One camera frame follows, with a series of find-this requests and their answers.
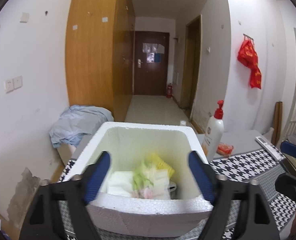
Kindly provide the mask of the yellow sponge cloth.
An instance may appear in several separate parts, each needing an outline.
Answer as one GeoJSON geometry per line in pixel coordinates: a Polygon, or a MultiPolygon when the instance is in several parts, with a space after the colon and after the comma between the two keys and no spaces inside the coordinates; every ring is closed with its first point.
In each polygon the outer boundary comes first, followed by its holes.
{"type": "Polygon", "coordinates": [[[147,156],[146,160],[151,164],[155,165],[158,170],[167,170],[168,177],[171,177],[175,174],[175,170],[167,164],[159,155],[156,153],[151,153],[147,156]]]}

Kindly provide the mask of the white remote control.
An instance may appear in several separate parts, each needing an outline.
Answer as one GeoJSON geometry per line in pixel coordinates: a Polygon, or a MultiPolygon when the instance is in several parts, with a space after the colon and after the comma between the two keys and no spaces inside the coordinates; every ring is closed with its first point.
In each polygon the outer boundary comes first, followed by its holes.
{"type": "Polygon", "coordinates": [[[284,159],[283,155],[271,144],[269,144],[263,137],[255,137],[255,140],[271,155],[275,161],[280,162],[284,159]]]}

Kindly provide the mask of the brown wooden rolls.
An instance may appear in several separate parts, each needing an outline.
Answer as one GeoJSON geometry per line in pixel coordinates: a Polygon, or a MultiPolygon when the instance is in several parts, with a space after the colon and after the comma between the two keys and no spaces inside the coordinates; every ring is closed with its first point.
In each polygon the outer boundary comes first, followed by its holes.
{"type": "Polygon", "coordinates": [[[281,125],[283,118],[283,102],[279,101],[275,103],[274,116],[273,116],[273,135],[272,135],[272,144],[277,145],[277,142],[280,138],[281,125]]]}

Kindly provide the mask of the white paper piece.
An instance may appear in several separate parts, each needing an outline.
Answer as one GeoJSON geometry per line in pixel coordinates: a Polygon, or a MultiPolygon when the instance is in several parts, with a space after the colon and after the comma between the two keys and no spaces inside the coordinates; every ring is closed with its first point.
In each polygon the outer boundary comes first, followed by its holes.
{"type": "Polygon", "coordinates": [[[115,171],[111,174],[107,182],[107,193],[115,196],[133,196],[133,172],[115,171]]]}

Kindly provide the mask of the houndstooth table mat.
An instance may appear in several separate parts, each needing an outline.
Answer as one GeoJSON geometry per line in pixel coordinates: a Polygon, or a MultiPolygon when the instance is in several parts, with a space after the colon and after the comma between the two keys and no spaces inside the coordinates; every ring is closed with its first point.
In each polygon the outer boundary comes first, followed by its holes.
{"type": "MultiPolygon", "coordinates": [[[[280,238],[282,238],[284,228],[288,227],[288,224],[291,227],[292,218],[296,213],[296,202],[275,190],[275,181],[279,175],[286,172],[286,164],[290,165],[285,157],[282,161],[277,162],[266,150],[256,150],[232,155],[229,158],[214,159],[211,166],[217,174],[226,175],[230,180],[249,182],[255,179],[259,182],[273,213],[280,238]]],[[[232,239],[239,206],[240,202],[237,200],[232,202],[229,220],[222,239],[232,239]]],[[[77,239],[70,221],[68,204],[65,201],[60,201],[59,208],[67,239],[77,239]]],[[[99,228],[97,228],[97,231],[101,239],[197,239],[206,222],[207,219],[201,220],[195,228],[179,237],[156,238],[130,236],[99,228]]]]}

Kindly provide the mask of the light blue cloth pile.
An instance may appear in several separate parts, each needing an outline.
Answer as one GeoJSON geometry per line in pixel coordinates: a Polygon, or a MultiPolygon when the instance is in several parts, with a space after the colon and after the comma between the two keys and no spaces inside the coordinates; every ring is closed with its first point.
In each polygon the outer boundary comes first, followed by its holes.
{"type": "Polygon", "coordinates": [[[85,135],[94,135],[100,126],[113,121],[112,112],[96,106],[73,105],[53,124],[49,136],[54,148],[62,144],[78,146],[85,135]]]}

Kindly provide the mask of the white styrofoam box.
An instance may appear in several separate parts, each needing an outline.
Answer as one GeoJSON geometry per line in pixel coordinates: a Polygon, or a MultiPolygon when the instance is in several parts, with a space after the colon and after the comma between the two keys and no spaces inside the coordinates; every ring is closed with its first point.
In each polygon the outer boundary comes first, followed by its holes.
{"type": "Polygon", "coordinates": [[[207,218],[212,206],[194,180],[188,155],[205,155],[187,126],[104,123],[64,180],[81,174],[102,152],[111,164],[87,210],[100,229],[131,236],[178,237],[207,218]]]}

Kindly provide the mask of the red snack packet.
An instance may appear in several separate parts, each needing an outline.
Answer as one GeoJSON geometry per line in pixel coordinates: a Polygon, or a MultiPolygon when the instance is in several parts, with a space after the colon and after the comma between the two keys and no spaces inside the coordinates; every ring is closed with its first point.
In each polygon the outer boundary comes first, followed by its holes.
{"type": "Polygon", "coordinates": [[[234,150],[234,146],[224,144],[224,143],[219,143],[216,153],[224,157],[230,157],[233,150],[234,150]]]}

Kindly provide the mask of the red pump lotion bottle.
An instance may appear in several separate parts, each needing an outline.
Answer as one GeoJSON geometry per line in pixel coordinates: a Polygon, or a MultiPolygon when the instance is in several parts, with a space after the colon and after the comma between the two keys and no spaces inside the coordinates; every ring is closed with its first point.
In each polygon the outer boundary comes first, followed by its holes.
{"type": "Polygon", "coordinates": [[[224,124],[223,124],[223,100],[217,102],[218,108],[215,110],[213,116],[208,120],[207,128],[204,134],[202,141],[202,150],[207,158],[209,163],[212,162],[214,155],[217,151],[219,143],[221,141],[222,135],[224,133],[224,124]]]}

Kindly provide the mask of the red plastic bag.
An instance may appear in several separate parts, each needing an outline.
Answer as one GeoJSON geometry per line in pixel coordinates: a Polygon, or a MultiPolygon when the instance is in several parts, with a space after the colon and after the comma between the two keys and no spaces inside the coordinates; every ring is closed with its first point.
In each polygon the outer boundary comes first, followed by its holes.
{"type": "Polygon", "coordinates": [[[251,39],[244,38],[237,54],[237,60],[251,70],[249,86],[261,89],[262,74],[258,66],[258,55],[251,39]]]}

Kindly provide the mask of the red fire extinguisher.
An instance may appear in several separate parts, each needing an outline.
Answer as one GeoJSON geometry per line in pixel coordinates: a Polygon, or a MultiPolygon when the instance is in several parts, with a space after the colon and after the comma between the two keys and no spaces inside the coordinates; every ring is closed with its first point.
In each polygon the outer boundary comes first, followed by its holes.
{"type": "Polygon", "coordinates": [[[172,84],[171,83],[169,83],[168,85],[167,85],[167,88],[166,88],[166,97],[167,98],[172,98],[172,84]]]}

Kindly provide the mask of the dark brown entrance door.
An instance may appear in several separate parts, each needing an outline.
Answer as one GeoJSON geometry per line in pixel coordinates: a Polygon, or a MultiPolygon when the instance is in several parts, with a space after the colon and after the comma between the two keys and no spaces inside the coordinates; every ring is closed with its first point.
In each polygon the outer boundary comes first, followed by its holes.
{"type": "Polygon", "coordinates": [[[169,40],[169,33],[157,31],[135,32],[135,95],[166,95],[169,40]]]}

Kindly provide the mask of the wooden wardrobe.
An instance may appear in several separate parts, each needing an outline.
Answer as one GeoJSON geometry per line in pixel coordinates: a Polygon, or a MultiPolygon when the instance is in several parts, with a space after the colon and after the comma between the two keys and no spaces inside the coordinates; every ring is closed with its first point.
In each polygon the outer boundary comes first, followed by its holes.
{"type": "Polygon", "coordinates": [[[132,99],[132,0],[72,0],[65,48],[70,105],[104,107],[124,121],[132,99]]]}

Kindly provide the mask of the white wall socket pair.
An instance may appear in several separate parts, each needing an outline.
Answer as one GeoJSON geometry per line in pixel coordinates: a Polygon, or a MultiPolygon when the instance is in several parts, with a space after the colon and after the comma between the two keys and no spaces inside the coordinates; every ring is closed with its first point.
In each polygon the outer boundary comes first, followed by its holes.
{"type": "Polygon", "coordinates": [[[5,93],[12,92],[23,86],[22,76],[14,77],[13,79],[8,79],[3,82],[5,93]]]}

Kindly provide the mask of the wall coat hook rack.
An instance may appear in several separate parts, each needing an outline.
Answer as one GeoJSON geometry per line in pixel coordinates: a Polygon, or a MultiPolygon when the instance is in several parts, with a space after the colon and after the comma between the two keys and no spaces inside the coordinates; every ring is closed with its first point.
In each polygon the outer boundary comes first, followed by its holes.
{"type": "Polygon", "coordinates": [[[254,39],[253,39],[252,37],[250,37],[249,35],[247,35],[247,34],[243,34],[243,36],[244,36],[245,38],[251,40],[251,41],[254,41],[254,39]]]}

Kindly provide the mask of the wooden side door frame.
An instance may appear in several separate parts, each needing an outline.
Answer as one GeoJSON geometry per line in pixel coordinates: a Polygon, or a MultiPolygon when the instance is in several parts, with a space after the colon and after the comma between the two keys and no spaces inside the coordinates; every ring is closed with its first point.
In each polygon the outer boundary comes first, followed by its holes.
{"type": "Polygon", "coordinates": [[[201,60],[202,16],[186,25],[181,108],[192,111],[201,60]]]}

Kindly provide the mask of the white wall switch plate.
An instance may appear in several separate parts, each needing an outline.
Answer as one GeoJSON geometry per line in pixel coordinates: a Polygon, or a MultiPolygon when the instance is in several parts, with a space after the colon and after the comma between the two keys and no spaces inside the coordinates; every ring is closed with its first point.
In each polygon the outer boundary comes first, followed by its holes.
{"type": "Polygon", "coordinates": [[[30,17],[29,13],[23,12],[22,16],[21,16],[21,19],[20,19],[20,23],[28,23],[29,17],[30,17]]]}

